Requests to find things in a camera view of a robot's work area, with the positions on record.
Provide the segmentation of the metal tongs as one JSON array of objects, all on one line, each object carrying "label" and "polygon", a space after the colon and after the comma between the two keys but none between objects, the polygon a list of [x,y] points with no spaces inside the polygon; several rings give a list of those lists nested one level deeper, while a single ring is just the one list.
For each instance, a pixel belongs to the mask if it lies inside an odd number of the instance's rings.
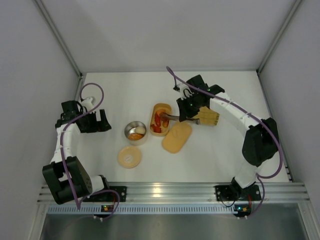
[{"label": "metal tongs", "polygon": [[[167,114],[167,113],[164,113],[164,112],[160,114],[160,118],[161,118],[161,120],[170,120],[170,121],[181,122],[179,116],[170,115],[170,114]],[[196,125],[200,125],[201,124],[201,121],[200,121],[199,118],[187,118],[187,119],[185,119],[185,121],[189,121],[189,122],[194,123]]]}]

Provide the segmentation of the brown roasted potato piece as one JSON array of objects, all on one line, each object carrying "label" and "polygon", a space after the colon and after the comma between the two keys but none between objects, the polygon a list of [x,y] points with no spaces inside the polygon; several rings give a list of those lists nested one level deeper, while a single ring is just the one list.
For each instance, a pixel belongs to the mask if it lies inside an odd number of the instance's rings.
[{"label": "brown roasted potato piece", "polygon": [[169,126],[169,120],[164,120],[163,122],[162,122],[162,126],[164,127],[164,128],[167,128],[168,126]]}]

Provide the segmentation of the orange fried dumpling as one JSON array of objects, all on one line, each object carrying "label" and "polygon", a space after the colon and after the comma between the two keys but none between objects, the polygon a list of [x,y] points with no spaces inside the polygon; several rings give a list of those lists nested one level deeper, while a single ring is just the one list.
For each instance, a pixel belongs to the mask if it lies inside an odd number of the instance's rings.
[{"label": "orange fried dumpling", "polygon": [[165,113],[165,112],[166,112],[165,109],[159,109],[156,113],[157,113],[158,115],[160,115],[161,113]]}]

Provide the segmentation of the tan oblong box lid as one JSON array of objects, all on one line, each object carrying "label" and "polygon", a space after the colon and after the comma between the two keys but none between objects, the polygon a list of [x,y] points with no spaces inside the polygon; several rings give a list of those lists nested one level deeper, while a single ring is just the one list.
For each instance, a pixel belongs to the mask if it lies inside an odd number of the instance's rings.
[{"label": "tan oblong box lid", "polygon": [[178,153],[190,135],[192,127],[186,122],[176,122],[162,141],[162,147],[171,154]]}]

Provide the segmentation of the red sausage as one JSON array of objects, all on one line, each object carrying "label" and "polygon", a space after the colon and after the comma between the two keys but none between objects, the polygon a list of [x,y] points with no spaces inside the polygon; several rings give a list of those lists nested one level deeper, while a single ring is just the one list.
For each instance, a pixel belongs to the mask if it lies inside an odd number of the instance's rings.
[{"label": "red sausage", "polygon": [[159,116],[158,113],[155,113],[154,115],[154,122],[157,127],[161,126],[161,117]]}]

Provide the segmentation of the red chicken wing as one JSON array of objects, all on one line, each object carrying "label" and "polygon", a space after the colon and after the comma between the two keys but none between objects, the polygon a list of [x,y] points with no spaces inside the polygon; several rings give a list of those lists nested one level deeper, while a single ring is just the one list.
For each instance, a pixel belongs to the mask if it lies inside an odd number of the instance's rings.
[{"label": "red chicken wing", "polygon": [[154,133],[161,133],[161,132],[162,132],[161,127],[156,126],[156,125],[154,125],[154,124],[151,125],[151,128],[152,128],[152,130],[153,130]]}]

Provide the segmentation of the sesame bread bun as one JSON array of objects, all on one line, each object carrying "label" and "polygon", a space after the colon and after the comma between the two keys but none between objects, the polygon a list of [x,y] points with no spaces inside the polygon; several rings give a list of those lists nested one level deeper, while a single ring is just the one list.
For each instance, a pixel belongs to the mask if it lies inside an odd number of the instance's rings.
[{"label": "sesame bread bun", "polygon": [[138,133],[131,133],[128,135],[128,139],[131,141],[138,141],[140,139],[142,139],[144,137],[144,135],[142,134],[138,134]]}]

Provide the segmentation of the white egg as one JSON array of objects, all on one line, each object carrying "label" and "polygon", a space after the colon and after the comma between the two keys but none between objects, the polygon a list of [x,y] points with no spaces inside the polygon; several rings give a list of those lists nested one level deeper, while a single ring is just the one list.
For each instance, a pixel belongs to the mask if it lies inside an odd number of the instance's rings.
[{"label": "white egg", "polygon": [[134,132],[144,136],[146,134],[146,129],[143,126],[138,126],[134,129]]}]

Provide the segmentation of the round tan bowl lid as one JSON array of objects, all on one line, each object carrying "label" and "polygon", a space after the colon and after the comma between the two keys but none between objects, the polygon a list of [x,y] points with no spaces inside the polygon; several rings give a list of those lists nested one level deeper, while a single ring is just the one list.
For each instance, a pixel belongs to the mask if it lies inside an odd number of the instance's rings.
[{"label": "round tan bowl lid", "polygon": [[142,153],[139,148],[135,146],[126,146],[118,152],[118,163],[127,169],[136,167],[142,159]]}]

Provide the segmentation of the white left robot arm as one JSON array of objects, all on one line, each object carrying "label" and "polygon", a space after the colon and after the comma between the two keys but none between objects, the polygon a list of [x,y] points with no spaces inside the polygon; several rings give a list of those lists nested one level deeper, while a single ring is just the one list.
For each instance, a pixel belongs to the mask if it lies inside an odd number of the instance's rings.
[{"label": "white left robot arm", "polygon": [[95,98],[63,102],[62,113],[55,124],[57,142],[53,157],[42,168],[42,174],[55,202],[59,205],[108,190],[103,175],[89,176],[77,157],[81,134],[111,130],[104,109],[97,119]]}]

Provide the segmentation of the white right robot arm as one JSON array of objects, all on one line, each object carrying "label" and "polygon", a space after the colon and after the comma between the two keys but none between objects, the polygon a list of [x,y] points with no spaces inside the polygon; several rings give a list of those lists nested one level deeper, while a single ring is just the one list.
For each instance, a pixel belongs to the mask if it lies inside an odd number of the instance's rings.
[{"label": "white right robot arm", "polygon": [[279,152],[276,121],[271,117],[262,119],[252,115],[235,103],[219,85],[208,86],[201,75],[186,83],[176,83],[173,89],[180,93],[176,100],[179,121],[191,119],[202,107],[207,107],[225,118],[243,136],[241,153],[244,161],[227,187],[227,193],[220,194],[222,201],[227,197],[240,199],[254,187],[261,165]]}]

